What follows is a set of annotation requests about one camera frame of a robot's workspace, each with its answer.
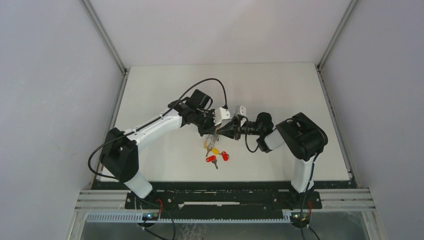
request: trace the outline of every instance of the yellow key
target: yellow key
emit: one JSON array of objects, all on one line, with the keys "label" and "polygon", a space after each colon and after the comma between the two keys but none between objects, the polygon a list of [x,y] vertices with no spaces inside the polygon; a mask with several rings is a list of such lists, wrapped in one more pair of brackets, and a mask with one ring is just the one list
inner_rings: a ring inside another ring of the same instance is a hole
[{"label": "yellow key", "polygon": [[219,155],[220,151],[218,149],[216,149],[215,147],[212,147],[212,149],[210,150],[213,154],[215,155]]}]

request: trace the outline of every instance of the gray floor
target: gray floor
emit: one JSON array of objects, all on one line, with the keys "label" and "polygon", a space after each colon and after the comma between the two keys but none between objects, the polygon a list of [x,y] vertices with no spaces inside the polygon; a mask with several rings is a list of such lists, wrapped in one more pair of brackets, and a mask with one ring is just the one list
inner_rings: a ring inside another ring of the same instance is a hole
[{"label": "gray floor", "polygon": [[[368,240],[360,212],[313,213],[311,227],[322,240]],[[150,228],[167,239],[172,238],[172,225],[156,224]],[[317,238],[305,229],[307,240]],[[135,223],[85,224],[82,240],[156,240]],[[178,223],[176,240],[301,240],[299,229],[279,223]]]}]

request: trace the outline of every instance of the white tabletop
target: white tabletop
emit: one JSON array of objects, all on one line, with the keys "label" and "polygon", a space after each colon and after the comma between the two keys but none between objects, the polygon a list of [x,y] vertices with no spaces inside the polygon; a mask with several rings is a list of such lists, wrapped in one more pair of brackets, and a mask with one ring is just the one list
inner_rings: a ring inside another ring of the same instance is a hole
[{"label": "white tabletop", "polygon": [[[126,130],[150,120],[187,88],[206,78],[220,79],[226,89],[229,110],[233,112],[236,105],[243,105],[251,121],[260,112],[268,112],[276,125],[303,112],[328,136],[328,145],[316,160],[314,180],[349,179],[312,63],[133,66],[115,126]],[[217,82],[202,83],[198,89],[213,98],[213,108],[224,105],[223,91]],[[256,147],[256,138],[248,137],[251,149]],[[293,176],[295,157],[286,145],[270,153],[260,150],[250,153],[244,139],[235,141],[221,136],[215,147],[226,151],[230,159],[223,161],[217,156],[217,170],[205,161],[204,140],[194,125],[174,130],[139,153],[139,171],[148,181],[164,182],[289,181]],[[110,175],[107,169],[103,173]],[[101,181],[110,179],[102,177]]]}]

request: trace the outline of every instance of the robotic arm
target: robotic arm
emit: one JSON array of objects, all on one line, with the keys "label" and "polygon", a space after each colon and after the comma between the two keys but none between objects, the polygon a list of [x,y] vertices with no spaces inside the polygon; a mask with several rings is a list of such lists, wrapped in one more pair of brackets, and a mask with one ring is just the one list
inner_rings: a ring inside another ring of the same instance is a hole
[{"label": "robotic arm", "polygon": [[265,153],[286,143],[297,158],[292,187],[299,194],[313,187],[311,181],[306,189],[313,168],[310,159],[323,151],[328,138],[306,115],[300,112],[280,122],[273,130],[272,117],[267,112],[258,114],[256,121],[248,121],[243,106],[237,106],[231,118],[230,112],[223,107],[205,109],[209,102],[212,103],[211,97],[196,89],[190,97],[171,102],[164,115],[125,131],[111,129],[105,140],[111,143],[103,147],[101,163],[137,196],[145,198],[152,191],[152,185],[139,172],[139,152],[164,134],[194,124],[200,136],[216,133],[239,140],[243,134],[257,135],[258,148]]}]

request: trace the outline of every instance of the white wall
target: white wall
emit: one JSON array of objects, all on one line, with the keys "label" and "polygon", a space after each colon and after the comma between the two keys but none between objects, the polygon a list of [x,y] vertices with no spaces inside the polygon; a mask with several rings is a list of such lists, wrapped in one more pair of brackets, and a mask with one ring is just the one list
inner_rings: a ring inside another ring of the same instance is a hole
[{"label": "white wall", "polygon": [[424,1],[361,1],[324,77],[390,240],[422,239]]},{"label": "white wall", "polygon": [[92,0],[126,67],[318,64],[350,0]]},{"label": "white wall", "polygon": [[121,74],[77,0],[0,3],[0,239],[64,239]]}]

